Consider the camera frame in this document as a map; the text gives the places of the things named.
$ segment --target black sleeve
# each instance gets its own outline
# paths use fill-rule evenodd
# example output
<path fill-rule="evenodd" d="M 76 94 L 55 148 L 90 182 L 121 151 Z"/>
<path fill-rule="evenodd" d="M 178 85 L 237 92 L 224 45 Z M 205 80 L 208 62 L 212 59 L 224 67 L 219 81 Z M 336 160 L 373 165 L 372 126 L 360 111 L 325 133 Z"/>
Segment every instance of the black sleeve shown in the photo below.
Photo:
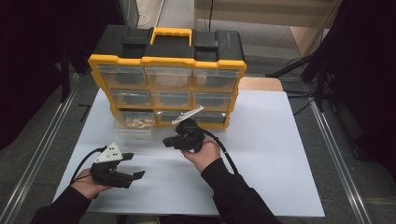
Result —
<path fill-rule="evenodd" d="M 222 158 L 208 165 L 201 176 L 214 191 L 213 200 L 223 221 L 229 224 L 280 223 L 241 175 L 228 172 Z"/>
<path fill-rule="evenodd" d="M 91 200 L 69 186 L 50 206 L 37 209 L 30 223 L 78 224 L 90 204 Z"/>

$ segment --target clear plastic drawer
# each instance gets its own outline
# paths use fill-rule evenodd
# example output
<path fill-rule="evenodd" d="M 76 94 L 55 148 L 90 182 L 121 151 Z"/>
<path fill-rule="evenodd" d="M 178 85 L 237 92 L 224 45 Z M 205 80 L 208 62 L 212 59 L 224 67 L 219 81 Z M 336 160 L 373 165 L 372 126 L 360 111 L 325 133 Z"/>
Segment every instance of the clear plastic drawer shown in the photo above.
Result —
<path fill-rule="evenodd" d="M 152 110 L 120 109 L 114 121 L 114 133 L 125 139 L 150 139 L 155 124 Z"/>
<path fill-rule="evenodd" d="M 96 68 L 110 89 L 147 88 L 142 66 L 97 65 Z"/>
<path fill-rule="evenodd" d="M 193 94 L 194 107 L 202 105 L 207 110 L 226 111 L 232 96 L 231 93 L 225 92 L 195 92 Z"/>
<path fill-rule="evenodd" d="M 226 112 L 201 111 L 193 116 L 195 121 L 200 123 L 224 123 L 227 117 Z"/>
<path fill-rule="evenodd" d="M 151 91 L 155 106 L 189 107 L 189 91 Z"/>
<path fill-rule="evenodd" d="M 151 105 L 149 91 L 110 90 L 117 105 Z"/>
<path fill-rule="evenodd" d="M 232 92 L 238 76 L 238 70 L 193 69 L 193 87 L 199 91 Z"/>
<path fill-rule="evenodd" d="M 153 89 L 188 90 L 191 86 L 191 69 L 187 67 L 147 66 L 145 72 Z"/>
<path fill-rule="evenodd" d="M 160 123 L 171 123 L 177 119 L 184 110 L 156 110 L 155 116 Z"/>

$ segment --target carrying handle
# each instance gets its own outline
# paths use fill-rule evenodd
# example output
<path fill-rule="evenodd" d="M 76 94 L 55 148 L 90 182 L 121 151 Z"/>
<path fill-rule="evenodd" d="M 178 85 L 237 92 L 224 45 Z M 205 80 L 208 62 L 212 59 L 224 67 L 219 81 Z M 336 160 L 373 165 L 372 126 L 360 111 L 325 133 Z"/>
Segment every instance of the carrying handle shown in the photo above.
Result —
<path fill-rule="evenodd" d="M 168 35 L 168 36 L 187 36 L 189 38 L 189 47 L 192 42 L 192 30 L 191 29 L 175 29 L 175 28 L 163 28 L 163 27 L 155 27 L 152 32 L 150 45 L 154 44 L 156 35 Z"/>

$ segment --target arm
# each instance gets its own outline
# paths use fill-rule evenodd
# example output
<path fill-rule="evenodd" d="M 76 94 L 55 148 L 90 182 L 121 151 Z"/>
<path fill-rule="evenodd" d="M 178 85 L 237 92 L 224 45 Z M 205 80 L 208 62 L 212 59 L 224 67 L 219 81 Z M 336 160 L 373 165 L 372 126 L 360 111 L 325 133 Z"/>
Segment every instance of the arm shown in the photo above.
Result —
<path fill-rule="evenodd" d="M 183 155 L 194 163 L 202 178 L 213 189 L 213 200 L 225 222 L 280 223 L 262 197 L 248 186 L 241 175 L 228 172 L 216 143 L 206 139 L 200 152 L 183 151 Z"/>
<path fill-rule="evenodd" d="M 90 206 L 91 200 L 100 192 L 110 189 L 108 186 L 95 184 L 89 174 L 89 169 L 83 170 L 55 202 L 37 209 L 30 223 L 78 223 Z"/>

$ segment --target yellow storage organizer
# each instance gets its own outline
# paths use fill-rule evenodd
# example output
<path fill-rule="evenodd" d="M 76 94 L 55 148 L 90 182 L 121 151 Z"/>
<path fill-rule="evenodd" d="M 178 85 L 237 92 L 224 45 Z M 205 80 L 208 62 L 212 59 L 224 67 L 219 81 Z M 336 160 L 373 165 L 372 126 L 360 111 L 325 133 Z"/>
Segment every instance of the yellow storage organizer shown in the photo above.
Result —
<path fill-rule="evenodd" d="M 236 31 L 108 25 L 89 59 L 120 127 L 149 134 L 202 105 L 202 128 L 227 128 L 247 65 Z"/>

